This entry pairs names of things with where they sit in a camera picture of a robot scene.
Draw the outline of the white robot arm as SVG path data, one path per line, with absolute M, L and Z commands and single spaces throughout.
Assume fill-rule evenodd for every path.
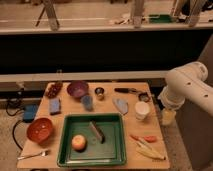
M 201 62 L 191 62 L 167 72 L 166 85 L 158 96 L 164 108 L 162 124 L 170 125 L 188 99 L 213 116 L 213 87 L 205 83 L 208 69 Z

